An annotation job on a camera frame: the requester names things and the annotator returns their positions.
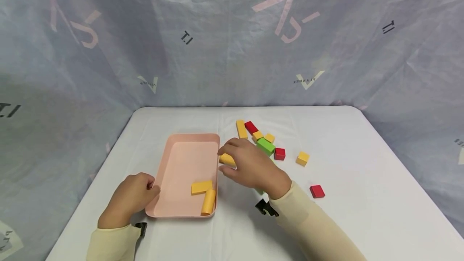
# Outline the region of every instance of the red block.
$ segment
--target red block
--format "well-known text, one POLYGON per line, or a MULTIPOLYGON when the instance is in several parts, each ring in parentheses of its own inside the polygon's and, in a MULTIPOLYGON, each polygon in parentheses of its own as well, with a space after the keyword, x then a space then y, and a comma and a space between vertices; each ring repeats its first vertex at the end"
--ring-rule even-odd
POLYGON ((275 160, 284 160, 285 159, 285 149, 284 148, 275 148, 274 159, 275 160))
POLYGON ((254 126, 253 123, 251 123, 251 121, 248 121, 247 123, 245 123, 245 128, 248 130, 248 132, 253 135, 253 133, 255 133, 256 131, 258 131, 258 129, 256 128, 256 126, 254 126))
POLYGON ((314 198, 325 197, 324 191, 320 185, 312 185, 309 187, 309 190, 311 191, 311 194, 314 198))

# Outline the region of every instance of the white table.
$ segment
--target white table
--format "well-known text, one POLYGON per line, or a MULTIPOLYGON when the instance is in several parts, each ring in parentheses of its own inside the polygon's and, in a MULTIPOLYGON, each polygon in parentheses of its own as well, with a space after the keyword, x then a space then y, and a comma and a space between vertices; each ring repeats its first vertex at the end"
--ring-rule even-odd
MULTIPOLYGON (((128 174, 156 175, 173 133, 236 137, 235 121, 251 120, 275 136, 286 159, 276 161, 348 234, 368 260, 463 261, 464 240, 427 196, 363 114, 349 106, 266 108, 142 108, 134 113, 100 172, 48 256, 85 260, 89 238, 117 185, 128 174), (311 158, 306 167, 299 151, 311 158)), ((152 220, 137 261, 303 260, 297 246, 261 215, 260 196, 219 178, 219 200, 207 220, 152 220)))

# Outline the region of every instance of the pink tray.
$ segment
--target pink tray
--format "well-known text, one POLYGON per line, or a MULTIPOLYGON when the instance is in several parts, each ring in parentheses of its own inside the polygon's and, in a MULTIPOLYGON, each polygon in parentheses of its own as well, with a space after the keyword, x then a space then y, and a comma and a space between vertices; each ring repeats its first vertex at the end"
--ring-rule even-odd
POLYGON ((193 182, 213 181, 217 192, 219 135, 171 135, 166 142, 155 185, 161 193, 145 208, 154 218, 209 218, 202 216, 205 194, 192 196, 193 182))

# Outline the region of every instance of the child's hand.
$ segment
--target child's hand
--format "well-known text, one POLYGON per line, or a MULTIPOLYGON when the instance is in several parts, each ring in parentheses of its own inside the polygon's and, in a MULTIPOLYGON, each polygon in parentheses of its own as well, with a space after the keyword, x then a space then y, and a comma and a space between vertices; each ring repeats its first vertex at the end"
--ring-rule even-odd
POLYGON ((289 176, 247 139, 230 139, 217 152, 218 155, 224 153, 232 156, 237 169, 220 166, 219 170, 232 181, 249 188, 263 190, 271 199, 283 197, 289 191, 291 187, 289 176))
POLYGON ((129 225, 131 216, 143 210, 159 193, 153 186, 155 178, 146 173, 129 175, 119 184, 110 203, 98 220, 98 228, 122 228, 129 225))

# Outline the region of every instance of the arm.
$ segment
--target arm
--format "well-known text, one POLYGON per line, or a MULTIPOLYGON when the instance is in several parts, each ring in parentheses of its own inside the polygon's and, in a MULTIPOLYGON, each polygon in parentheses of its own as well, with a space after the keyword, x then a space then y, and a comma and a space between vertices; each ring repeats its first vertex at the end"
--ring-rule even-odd
POLYGON ((277 200, 278 224, 300 245, 306 258, 324 261, 366 260, 338 225, 295 183, 277 200))
POLYGON ((217 154, 233 157, 237 169, 220 166, 233 181, 268 193, 279 213, 277 222, 317 261, 364 261, 361 252, 338 225, 269 157, 246 139, 232 138, 217 154))
POLYGON ((87 261, 134 261, 140 229, 131 216, 143 210, 160 192, 146 173, 128 176, 116 189, 92 233, 87 261))

